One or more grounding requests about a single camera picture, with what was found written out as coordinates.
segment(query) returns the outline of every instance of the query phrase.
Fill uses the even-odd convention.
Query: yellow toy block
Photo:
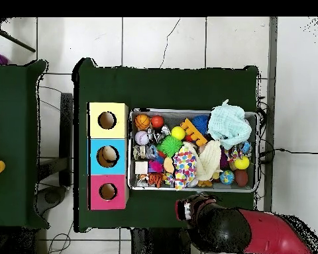
[[[180,126],[182,127],[183,130],[186,131],[186,134],[188,136],[191,136],[192,140],[195,140],[196,144],[198,146],[202,146],[207,143],[206,138],[203,137],[203,135],[195,128],[195,126],[191,123],[189,119],[185,119]]]
[[[128,113],[129,108],[125,103],[88,103],[87,136],[127,138]]]

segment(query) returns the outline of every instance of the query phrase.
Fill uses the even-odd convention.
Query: box with hole
[[[126,139],[91,139],[89,160],[91,175],[126,174]]]
[[[124,103],[88,103],[87,136],[89,138],[126,138],[128,111]]]
[[[126,175],[92,175],[89,181],[90,210],[125,209],[129,198]]]

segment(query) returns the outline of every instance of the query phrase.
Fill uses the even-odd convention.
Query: plastic bin
[[[134,158],[133,158],[133,146],[136,145],[134,140],[134,135],[138,131],[134,119],[139,114],[146,114],[150,117],[154,115],[160,115],[165,120],[165,125],[171,130],[174,126],[179,126],[186,118],[190,120],[198,115],[207,115],[211,111],[200,111],[200,110],[171,110],[171,109],[149,109],[148,112],[140,111],[139,109],[134,109],[129,115],[129,128],[132,126],[132,132],[128,142],[128,171],[127,171],[127,184],[130,188],[134,190],[158,190],[158,191],[197,191],[197,192],[254,192],[258,186],[258,145],[259,144],[259,127],[260,119],[259,116],[254,112],[246,112],[245,118],[251,125],[252,132],[248,139],[252,146],[252,155],[250,157],[250,166],[246,170],[248,173],[248,183],[245,187],[238,187],[235,183],[231,185],[224,185],[223,183],[213,183],[212,188],[207,187],[190,187],[183,190],[176,190],[173,185],[162,184],[160,188],[155,186],[148,186],[145,183],[138,183],[136,175],[134,173]]]

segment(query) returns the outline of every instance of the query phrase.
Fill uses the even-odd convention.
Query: black stand
[[[28,51],[31,52],[36,52],[35,49],[31,48],[30,46],[20,42],[19,40],[13,38],[12,36],[10,36],[7,32],[0,30],[0,36],[14,42],[15,44],[18,44],[19,46],[22,46],[23,48],[27,49]]]
[[[36,195],[36,208],[43,213],[57,206],[65,197],[67,187],[72,184],[72,128],[73,128],[73,96],[62,93],[60,101],[60,137],[59,157],[50,159],[38,167],[38,182],[59,172],[59,187],[42,189]]]

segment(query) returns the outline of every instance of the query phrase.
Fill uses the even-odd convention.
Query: green tablecloth
[[[46,68],[0,65],[0,226],[47,228],[34,210],[37,183],[38,115],[36,82]]]
[[[88,227],[185,227],[176,220],[174,203],[195,192],[131,190],[124,210],[87,209],[86,103],[125,103],[132,108],[211,110],[226,99],[245,111],[256,110],[258,69],[133,69],[98,68],[91,59],[76,65],[74,81],[74,218]],[[253,193],[216,192],[219,204],[253,209]]]

